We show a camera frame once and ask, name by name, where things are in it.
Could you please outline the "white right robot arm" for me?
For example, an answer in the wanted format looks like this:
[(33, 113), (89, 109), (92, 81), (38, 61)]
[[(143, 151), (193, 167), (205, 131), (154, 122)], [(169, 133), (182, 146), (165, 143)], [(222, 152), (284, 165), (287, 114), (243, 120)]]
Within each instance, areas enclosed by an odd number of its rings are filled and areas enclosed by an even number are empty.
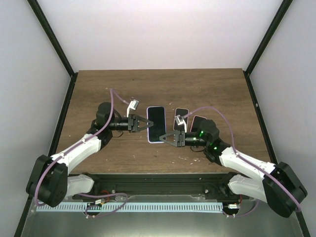
[(255, 198), (285, 218), (301, 211), (300, 204), (308, 193), (290, 165), (265, 162), (243, 154), (225, 143), (219, 134), (215, 122), (205, 119), (196, 132), (174, 130), (159, 139), (175, 147), (203, 147), (209, 161), (238, 171), (220, 185), (223, 198), (230, 199), (235, 194)]

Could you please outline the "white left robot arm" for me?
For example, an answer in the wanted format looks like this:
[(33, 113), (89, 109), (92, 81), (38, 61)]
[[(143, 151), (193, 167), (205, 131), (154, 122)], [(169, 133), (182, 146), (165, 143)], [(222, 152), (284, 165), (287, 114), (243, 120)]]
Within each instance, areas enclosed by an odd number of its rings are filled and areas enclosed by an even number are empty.
[(139, 115), (117, 115), (112, 103), (98, 106), (90, 129), (76, 143), (50, 157), (37, 158), (26, 186), (36, 206), (56, 207), (65, 197), (84, 193), (89, 199), (100, 196), (101, 187), (86, 175), (70, 177), (71, 171), (86, 158), (103, 149), (113, 137), (113, 131), (139, 132), (154, 122)]

